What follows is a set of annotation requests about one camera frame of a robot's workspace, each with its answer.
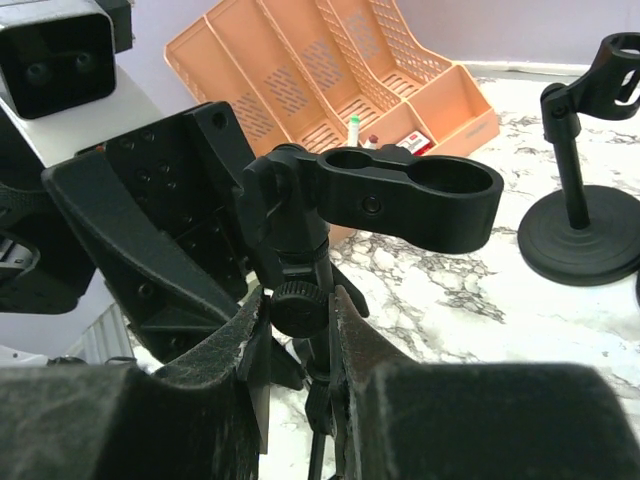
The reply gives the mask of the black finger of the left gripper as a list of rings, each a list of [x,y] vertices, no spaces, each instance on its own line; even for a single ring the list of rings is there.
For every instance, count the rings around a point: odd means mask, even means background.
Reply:
[[[237,301],[155,227],[103,155],[55,165],[42,181],[157,360],[183,355],[237,313]]]

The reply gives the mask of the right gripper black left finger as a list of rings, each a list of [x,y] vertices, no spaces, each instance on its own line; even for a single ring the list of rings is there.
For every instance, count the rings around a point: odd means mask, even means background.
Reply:
[[[254,479],[268,445],[271,332],[256,290],[154,373],[135,363],[5,368],[5,479]]]

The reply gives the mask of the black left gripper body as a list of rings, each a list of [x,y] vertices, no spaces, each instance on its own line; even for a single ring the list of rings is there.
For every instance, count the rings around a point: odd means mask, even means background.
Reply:
[[[104,143],[105,155],[136,204],[219,290],[233,309],[248,291],[250,263],[233,191],[254,155],[226,101],[152,122]]]

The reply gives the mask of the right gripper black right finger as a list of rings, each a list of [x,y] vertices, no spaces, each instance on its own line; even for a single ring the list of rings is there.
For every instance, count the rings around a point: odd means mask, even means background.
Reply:
[[[329,300],[339,479],[635,479],[613,389],[571,363],[417,362]]]

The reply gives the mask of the small black tripod stand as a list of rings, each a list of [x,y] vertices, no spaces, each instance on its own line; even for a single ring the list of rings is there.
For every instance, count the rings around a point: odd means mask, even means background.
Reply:
[[[339,479],[432,479],[437,466],[420,417],[425,370],[367,324],[364,296],[329,259],[330,226],[466,254],[487,243],[503,187],[481,163],[395,145],[313,154],[283,144],[243,170],[237,218],[246,244],[279,262],[267,313],[310,388],[311,478],[327,437]]]

